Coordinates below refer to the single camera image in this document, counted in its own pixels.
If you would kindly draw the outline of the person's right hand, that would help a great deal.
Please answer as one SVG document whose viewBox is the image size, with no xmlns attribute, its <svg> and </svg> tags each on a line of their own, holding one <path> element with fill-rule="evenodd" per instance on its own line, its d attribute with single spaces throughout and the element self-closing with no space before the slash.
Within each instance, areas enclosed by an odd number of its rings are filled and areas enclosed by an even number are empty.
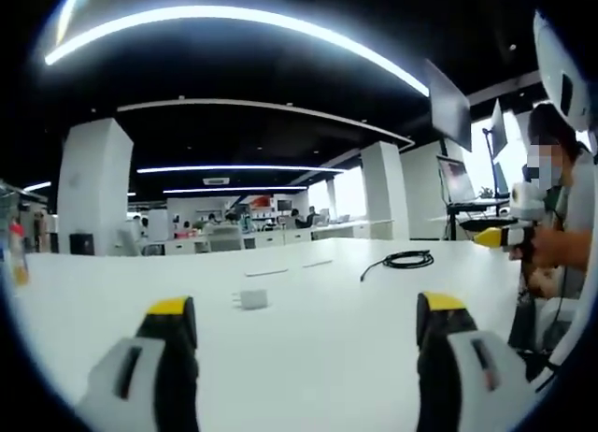
<svg viewBox="0 0 598 432">
<path fill-rule="evenodd" d="M 555 246 L 558 232 L 553 229 L 536 227 L 534 230 L 534 237 L 532 245 L 534 248 L 532 254 L 533 263 L 540 268 L 555 267 Z"/>
</svg>

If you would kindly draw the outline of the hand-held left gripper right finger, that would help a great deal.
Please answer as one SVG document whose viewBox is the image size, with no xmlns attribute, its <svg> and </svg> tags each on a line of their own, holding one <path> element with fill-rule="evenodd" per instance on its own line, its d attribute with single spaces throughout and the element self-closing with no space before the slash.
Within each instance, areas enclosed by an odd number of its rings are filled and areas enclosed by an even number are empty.
<svg viewBox="0 0 598 432">
<path fill-rule="evenodd" d="M 416 341 L 419 431 L 513 431 L 532 410 L 524 360 L 459 299 L 420 293 Z"/>
</svg>

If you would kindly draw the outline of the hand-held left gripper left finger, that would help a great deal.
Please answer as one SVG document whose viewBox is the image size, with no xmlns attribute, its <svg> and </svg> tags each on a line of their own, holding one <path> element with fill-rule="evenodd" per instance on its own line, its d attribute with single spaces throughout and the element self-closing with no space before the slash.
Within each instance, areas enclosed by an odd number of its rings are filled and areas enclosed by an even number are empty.
<svg viewBox="0 0 598 432">
<path fill-rule="evenodd" d="M 92 431 L 197 431 L 196 350 L 193 298 L 155 303 L 92 368 L 78 416 Z"/>
</svg>

